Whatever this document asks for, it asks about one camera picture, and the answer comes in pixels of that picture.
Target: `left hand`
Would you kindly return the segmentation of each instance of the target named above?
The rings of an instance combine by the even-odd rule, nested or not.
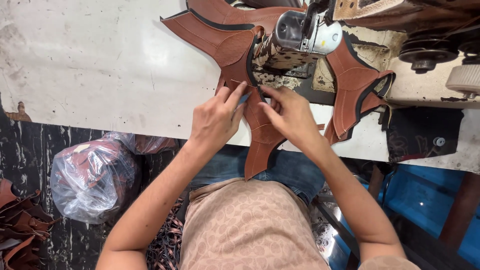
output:
[[[214,155],[238,131],[245,103],[238,108],[237,105],[246,87],[246,82],[233,92],[222,87],[216,96],[195,107],[192,133],[188,139],[194,148]]]

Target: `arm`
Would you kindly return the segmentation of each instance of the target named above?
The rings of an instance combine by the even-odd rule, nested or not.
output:
[[[97,270],[147,269],[145,252],[173,203],[193,177],[237,132],[246,84],[218,94],[193,110],[192,134],[163,172],[143,191],[108,235]]]
[[[357,181],[317,130],[309,102],[281,87],[263,87],[272,104],[262,104],[275,128],[323,172],[328,186],[359,244],[361,261],[384,255],[405,258],[402,245],[387,216]]]

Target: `person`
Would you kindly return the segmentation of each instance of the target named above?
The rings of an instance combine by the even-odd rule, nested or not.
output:
[[[239,128],[245,87],[222,87],[193,110],[190,138],[113,227],[96,269],[146,269],[148,245],[190,182],[181,270],[329,269],[307,208],[325,180],[358,241],[360,269],[418,269],[377,202],[320,135],[309,102],[286,87],[262,86],[272,99],[260,106],[303,154],[277,150],[271,169],[244,180],[248,148],[225,144]]]

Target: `table surface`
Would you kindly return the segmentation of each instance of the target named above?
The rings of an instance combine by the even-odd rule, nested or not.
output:
[[[3,109],[16,112],[23,102],[36,123],[188,138],[193,108],[214,95],[220,69],[160,23],[159,15],[185,9],[183,0],[0,3]],[[366,39],[387,36],[368,31]],[[402,74],[397,81],[417,83],[413,72]],[[326,105],[311,109],[317,123],[328,123],[333,112]],[[480,172],[480,110],[464,114],[456,154],[404,163]],[[334,151],[388,161],[378,117],[362,118],[353,138]],[[250,144],[245,120],[228,143]],[[289,142],[280,148],[298,151]]]

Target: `right hand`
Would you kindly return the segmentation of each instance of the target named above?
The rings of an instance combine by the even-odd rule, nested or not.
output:
[[[273,126],[293,145],[305,153],[323,139],[306,98],[285,86],[278,89],[261,86],[261,89],[272,97],[272,102],[259,105]]]

